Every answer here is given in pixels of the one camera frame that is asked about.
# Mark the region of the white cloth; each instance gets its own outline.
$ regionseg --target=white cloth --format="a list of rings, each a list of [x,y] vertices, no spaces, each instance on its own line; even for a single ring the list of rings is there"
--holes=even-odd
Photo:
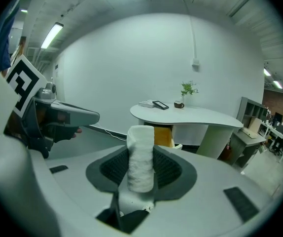
[[[149,192],[153,188],[154,128],[147,125],[132,126],[127,133],[129,165],[127,186],[133,192]]]

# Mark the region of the blue object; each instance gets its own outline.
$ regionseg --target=blue object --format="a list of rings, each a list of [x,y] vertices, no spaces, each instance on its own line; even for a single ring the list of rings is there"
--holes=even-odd
[[[16,4],[10,15],[8,15],[8,13],[16,2],[17,0],[12,0],[0,15],[0,71],[3,71],[10,67],[8,37],[14,22],[15,15],[19,10],[19,3]]]

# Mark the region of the white pillar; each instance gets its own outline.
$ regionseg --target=white pillar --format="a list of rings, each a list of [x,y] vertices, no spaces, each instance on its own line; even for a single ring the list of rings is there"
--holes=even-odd
[[[209,125],[196,154],[217,159],[225,148],[233,128]]]

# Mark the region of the computer monitor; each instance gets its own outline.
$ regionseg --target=computer monitor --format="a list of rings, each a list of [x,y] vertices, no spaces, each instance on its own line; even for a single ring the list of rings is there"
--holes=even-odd
[[[274,115],[274,118],[273,118],[273,126],[277,123],[277,122],[282,122],[282,118],[283,118],[283,115],[282,114],[279,114],[279,113],[275,113]]]

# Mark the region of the hanging cable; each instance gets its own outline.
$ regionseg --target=hanging cable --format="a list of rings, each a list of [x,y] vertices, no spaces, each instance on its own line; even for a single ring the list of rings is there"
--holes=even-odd
[[[97,125],[98,125],[100,128],[102,128],[106,133],[108,133],[109,135],[111,135],[112,137],[114,137],[114,138],[116,138],[116,139],[119,139],[119,140],[121,140],[121,141],[126,141],[126,140],[124,140],[124,139],[121,139],[121,138],[118,138],[118,137],[112,135],[112,134],[111,134],[110,132],[108,132],[105,128],[103,128],[99,123],[97,123]]]
[[[193,55],[194,55],[194,58],[196,59],[197,58],[197,53],[196,53],[196,39],[195,39],[195,32],[194,32],[194,26],[193,26],[193,21],[192,21],[192,16],[191,16],[191,13],[190,13],[190,10],[185,2],[185,0],[182,0],[184,5],[185,5],[185,8],[186,8],[186,13],[188,14],[189,16],[189,20],[190,20],[190,25],[191,25],[191,33],[192,33],[192,39],[193,39]]]

